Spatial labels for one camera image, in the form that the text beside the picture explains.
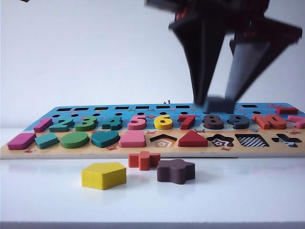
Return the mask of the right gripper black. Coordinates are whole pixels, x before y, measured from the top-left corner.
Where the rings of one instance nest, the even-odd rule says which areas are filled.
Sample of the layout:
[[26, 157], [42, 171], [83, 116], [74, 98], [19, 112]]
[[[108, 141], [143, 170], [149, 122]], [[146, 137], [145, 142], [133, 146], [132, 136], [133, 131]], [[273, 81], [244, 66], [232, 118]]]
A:
[[263, 17], [265, 0], [146, 0], [145, 4], [175, 13], [169, 25], [183, 46], [188, 62], [193, 100], [204, 105], [224, 37], [233, 54], [225, 99], [235, 103], [253, 81], [291, 44], [302, 28]]

